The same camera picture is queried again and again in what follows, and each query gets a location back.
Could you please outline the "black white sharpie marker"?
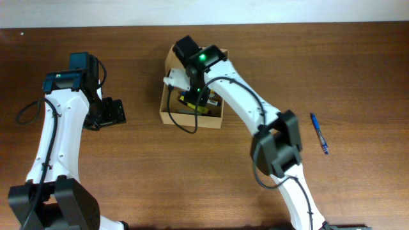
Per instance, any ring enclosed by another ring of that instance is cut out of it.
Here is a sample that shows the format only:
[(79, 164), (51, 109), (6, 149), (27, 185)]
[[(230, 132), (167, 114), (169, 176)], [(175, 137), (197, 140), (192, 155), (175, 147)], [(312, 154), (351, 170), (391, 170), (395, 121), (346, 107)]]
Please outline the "black white sharpie marker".
[(188, 111), (188, 110), (177, 110), (177, 113), (180, 113), (180, 114), (190, 114), (190, 115), (194, 115), (194, 114), (195, 114), (194, 111)]

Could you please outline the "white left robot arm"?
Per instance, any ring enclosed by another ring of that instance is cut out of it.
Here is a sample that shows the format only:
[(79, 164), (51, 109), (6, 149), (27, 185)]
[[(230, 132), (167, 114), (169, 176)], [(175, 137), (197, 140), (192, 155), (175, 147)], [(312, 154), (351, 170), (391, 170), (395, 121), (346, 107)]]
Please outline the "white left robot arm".
[(45, 108), (36, 158), (25, 184), (8, 194), (22, 229), (128, 229), (126, 222), (103, 216), (79, 180), (82, 131), (126, 122), (122, 101), (102, 96), (100, 70), (105, 66), (97, 57), (75, 52), (67, 70), (46, 75), (44, 96), (33, 102)]

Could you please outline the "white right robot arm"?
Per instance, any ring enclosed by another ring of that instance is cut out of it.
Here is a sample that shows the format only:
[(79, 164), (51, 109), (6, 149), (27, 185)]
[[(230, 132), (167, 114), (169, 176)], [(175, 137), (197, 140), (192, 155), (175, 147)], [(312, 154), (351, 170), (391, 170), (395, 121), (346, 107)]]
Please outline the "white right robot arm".
[(190, 36), (178, 40), (173, 52), (184, 67), (185, 96), (196, 108), (206, 105), (210, 92), (219, 95), (242, 119), (252, 135), (254, 174), (271, 177), (274, 184), (257, 183), (279, 190), (289, 209), (294, 229), (328, 229), (305, 181), (298, 119), (262, 99), (240, 76), (218, 46), (201, 48)]

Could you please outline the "white whiteboard marker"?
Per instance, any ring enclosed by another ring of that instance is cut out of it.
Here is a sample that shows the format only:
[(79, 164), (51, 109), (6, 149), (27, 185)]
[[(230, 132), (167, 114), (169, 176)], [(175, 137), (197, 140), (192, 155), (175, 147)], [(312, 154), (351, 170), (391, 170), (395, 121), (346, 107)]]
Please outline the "white whiteboard marker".
[(208, 100), (207, 103), (214, 106), (221, 106), (221, 103), (216, 100)]

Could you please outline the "blue pen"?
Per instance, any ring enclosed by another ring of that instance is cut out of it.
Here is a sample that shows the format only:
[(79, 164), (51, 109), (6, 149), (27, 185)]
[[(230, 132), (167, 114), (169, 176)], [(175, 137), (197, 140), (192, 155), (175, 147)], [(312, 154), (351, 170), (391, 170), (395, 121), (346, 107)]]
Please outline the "blue pen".
[(316, 131), (316, 134), (318, 136), (321, 148), (322, 148), (324, 154), (328, 155), (329, 154), (328, 144), (327, 144), (327, 142), (326, 142), (326, 140), (325, 140), (325, 138), (324, 138), (324, 136), (323, 136), (323, 134), (321, 132), (320, 124), (319, 124), (319, 122), (318, 122), (318, 120), (317, 120), (314, 113), (310, 113), (310, 117), (311, 117), (311, 120), (312, 120), (312, 123), (313, 123), (313, 127), (314, 127), (314, 129)]

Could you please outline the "cardboard box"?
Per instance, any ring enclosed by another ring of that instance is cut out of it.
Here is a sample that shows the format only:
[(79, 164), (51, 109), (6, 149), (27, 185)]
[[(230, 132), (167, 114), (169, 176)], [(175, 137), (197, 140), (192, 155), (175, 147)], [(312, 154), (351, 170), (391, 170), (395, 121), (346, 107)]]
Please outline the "cardboard box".
[[(169, 52), (165, 60), (166, 77), (169, 75), (169, 72), (172, 68), (184, 70), (183, 65), (180, 63), (180, 61), (173, 52), (173, 46), (171, 46), (171, 48), (169, 49)], [(194, 115), (177, 113), (177, 110), (194, 111), (192, 107), (189, 107), (191, 103), (185, 103), (181, 101), (180, 97), (183, 97), (181, 92), (182, 89), (179, 88), (173, 89), (171, 97), (169, 99), (170, 114), (172, 118), (175, 120), (175, 122), (177, 122), (177, 124), (179, 124), (180, 126), (195, 127)], [(173, 125), (174, 123), (172, 122), (167, 112), (168, 95), (169, 95), (168, 85), (164, 84), (159, 114), (163, 124)], [(220, 102), (221, 106), (207, 104), (206, 107), (208, 108), (209, 114), (205, 115), (201, 114), (200, 112), (198, 113), (198, 127), (221, 128), (224, 112), (224, 100), (214, 91), (211, 91), (210, 96), (211, 96), (210, 100), (216, 100)]]

